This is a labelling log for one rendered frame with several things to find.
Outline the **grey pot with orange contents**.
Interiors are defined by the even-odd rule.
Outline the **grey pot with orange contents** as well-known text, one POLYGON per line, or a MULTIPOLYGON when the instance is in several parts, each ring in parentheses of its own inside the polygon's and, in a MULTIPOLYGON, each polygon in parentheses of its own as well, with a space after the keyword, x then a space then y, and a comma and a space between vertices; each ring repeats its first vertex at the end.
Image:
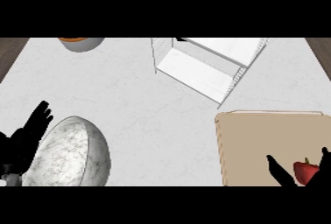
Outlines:
POLYGON ((62 45, 73 53, 82 53, 93 50, 103 40, 103 38, 59 38, 62 45))

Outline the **red bell pepper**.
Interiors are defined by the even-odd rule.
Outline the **red bell pepper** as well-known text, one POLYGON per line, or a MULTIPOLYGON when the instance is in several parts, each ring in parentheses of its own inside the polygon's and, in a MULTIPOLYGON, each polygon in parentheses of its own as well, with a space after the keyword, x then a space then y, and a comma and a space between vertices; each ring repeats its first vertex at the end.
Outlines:
POLYGON ((319 166, 308 163, 308 159, 304 162, 294 162, 294 176, 297 182, 304 186, 316 172, 319 171, 319 166))

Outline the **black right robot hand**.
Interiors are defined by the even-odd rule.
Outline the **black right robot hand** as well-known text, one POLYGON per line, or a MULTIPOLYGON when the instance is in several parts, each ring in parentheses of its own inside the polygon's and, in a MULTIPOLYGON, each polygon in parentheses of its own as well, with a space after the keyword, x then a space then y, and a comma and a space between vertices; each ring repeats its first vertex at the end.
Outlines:
MULTIPOLYGON (((273 179, 280 186, 297 186, 295 176, 291 176, 285 168, 277 164, 274 158, 267 155, 269 172, 273 179)), ((314 173, 308 183, 304 185, 307 187, 329 187, 331 186, 331 152, 328 148, 322 148, 322 158, 317 164, 319 171, 314 173)))

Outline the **beige tray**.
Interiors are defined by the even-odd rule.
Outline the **beige tray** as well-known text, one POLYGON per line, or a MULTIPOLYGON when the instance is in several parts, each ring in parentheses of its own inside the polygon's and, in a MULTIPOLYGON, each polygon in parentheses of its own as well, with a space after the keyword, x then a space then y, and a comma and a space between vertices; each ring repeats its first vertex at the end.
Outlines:
POLYGON ((276 186, 267 156, 291 172, 295 162, 316 165, 331 150, 331 115, 319 112, 233 111, 214 124, 226 186, 276 186))

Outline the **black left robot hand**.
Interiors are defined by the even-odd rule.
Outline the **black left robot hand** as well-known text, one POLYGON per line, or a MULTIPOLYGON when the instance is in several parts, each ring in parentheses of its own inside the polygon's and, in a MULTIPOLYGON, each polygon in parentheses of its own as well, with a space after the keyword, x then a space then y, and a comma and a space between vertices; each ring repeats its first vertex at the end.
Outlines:
POLYGON ((53 120, 51 109, 47 106, 45 101, 38 103, 25 126, 11 136, 6 136, 0 131, 0 177, 8 174, 22 175, 29 169, 38 143, 53 120))

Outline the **grey marble bowl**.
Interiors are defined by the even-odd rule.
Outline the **grey marble bowl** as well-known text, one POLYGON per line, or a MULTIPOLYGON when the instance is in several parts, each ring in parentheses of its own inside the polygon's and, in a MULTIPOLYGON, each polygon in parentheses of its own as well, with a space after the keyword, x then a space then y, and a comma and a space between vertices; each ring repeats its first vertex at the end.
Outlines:
POLYGON ((45 134, 22 186, 105 186, 109 169, 106 138, 87 119, 71 116, 45 134))

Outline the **white tiered shelf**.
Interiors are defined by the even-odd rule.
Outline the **white tiered shelf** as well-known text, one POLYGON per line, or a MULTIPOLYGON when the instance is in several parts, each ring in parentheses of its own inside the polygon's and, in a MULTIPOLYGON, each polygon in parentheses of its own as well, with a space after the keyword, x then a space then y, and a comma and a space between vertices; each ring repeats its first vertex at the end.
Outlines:
POLYGON ((164 72, 218 104, 223 104, 251 68, 269 38, 150 38, 155 72, 164 72), (233 65, 230 72, 196 53, 233 65))

